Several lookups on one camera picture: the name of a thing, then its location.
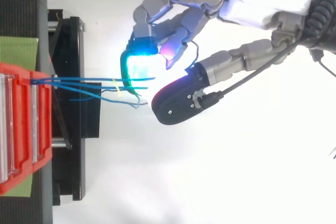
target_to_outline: red storage bin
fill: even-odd
[[[51,86],[30,85],[48,77],[0,63],[0,195],[51,159]]]

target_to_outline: metal rod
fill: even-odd
[[[52,147],[53,148],[66,148],[67,145],[65,143],[65,140],[61,137],[53,137],[53,143],[52,143]]]

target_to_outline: black panel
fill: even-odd
[[[78,17],[61,19],[56,31],[49,33],[51,60],[55,73],[59,77],[83,76],[81,23]],[[96,94],[101,92],[100,89],[87,91]],[[64,89],[57,89],[55,94],[71,144],[71,148],[53,149],[54,204],[57,205],[58,189],[60,195],[72,195],[73,200],[82,200],[85,196],[85,138],[99,137],[100,100],[71,101],[87,97]],[[53,137],[63,137],[55,115],[53,116]]]

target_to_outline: black cable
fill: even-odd
[[[261,66],[259,69],[257,69],[256,71],[254,71],[253,73],[251,73],[250,75],[245,77],[244,79],[238,81],[236,84],[233,84],[231,87],[227,88],[226,90],[220,91],[220,95],[222,95],[224,97],[225,95],[227,95],[230,92],[234,91],[235,89],[239,88],[240,86],[242,86],[246,82],[250,81],[251,79],[253,79],[257,75],[261,74],[266,69],[268,69],[273,64],[275,64],[277,61],[279,61],[283,56],[290,53],[294,48],[296,48],[298,45],[300,45],[304,41],[305,41],[305,39],[300,39],[300,40],[294,42],[293,44],[289,45],[286,49],[284,49],[283,51],[278,53],[273,59],[271,59],[265,65]]]
[[[199,45],[195,42],[195,41],[191,41],[192,44],[194,44],[196,46],[196,58],[194,59],[193,63],[191,63],[191,65],[189,67],[187,67],[187,69],[193,67],[195,65],[195,63],[198,61],[198,58],[200,56],[200,53],[199,53]]]
[[[329,68],[327,68],[323,63],[322,63],[322,61],[321,60],[319,60],[318,61],[318,63],[328,72],[328,73],[330,73],[332,76],[334,76],[335,78],[336,78],[336,74],[333,72],[333,71],[331,71]]]

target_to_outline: blue wire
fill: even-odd
[[[32,79],[32,81],[152,81],[155,78],[143,78],[143,79],[113,79],[113,78],[82,78],[82,77],[51,77],[42,79]]]
[[[39,80],[32,80],[31,84],[35,85],[38,84]],[[89,89],[110,89],[110,90],[117,90],[116,87],[104,87],[104,86],[94,86],[89,84],[83,84],[83,83],[76,83],[76,82],[55,82],[55,81],[49,81],[50,85],[54,83],[63,84],[67,86],[77,86],[77,87],[83,87],[83,88],[89,88]],[[120,90],[134,90],[134,89],[148,89],[147,87],[120,87]]]
[[[74,88],[63,86],[63,85],[57,84],[57,83],[52,83],[51,84],[48,81],[37,81],[37,82],[38,82],[38,84],[51,85],[51,86],[54,86],[54,87],[65,89],[65,90],[69,90],[69,91],[73,91],[73,92],[78,92],[78,93],[82,93],[82,94],[87,94],[87,95],[89,95],[91,97],[98,98],[98,99],[101,99],[103,101],[107,101],[107,102],[111,102],[111,103],[126,104],[126,105],[129,105],[129,106],[132,106],[135,109],[137,108],[137,106],[139,106],[137,103],[110,100],[110,99],[104,98],[104,97],[102,97],[100,95],[97,95],[97,94],[94,94],[94,93],[91,93],[91,92],[87,92],[87,91],[80,90],[80,89],[74,89]]]
[[[105,90],[101,91],[98,95],[101,95],[106,91],[117,92],[117,90],[107,90],[107,89],[105,89]],[[85,102],[85,101],[91,101],[93,99],[94,99],[94,97],[89,97],[89,98],[84,98],[84,99],[70,99],[70,101],[71,102]]]

